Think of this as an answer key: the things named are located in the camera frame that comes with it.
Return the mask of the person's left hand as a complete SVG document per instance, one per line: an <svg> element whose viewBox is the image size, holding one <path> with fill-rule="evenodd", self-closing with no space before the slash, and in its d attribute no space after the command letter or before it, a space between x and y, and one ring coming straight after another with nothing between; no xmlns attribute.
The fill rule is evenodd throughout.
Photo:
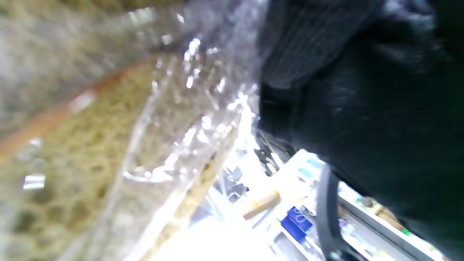
<svg viewBox="0 0 464 261"><path fill-rule="evenodd" d="M258 128L463 260L463 1L272 0Z"/></svg>

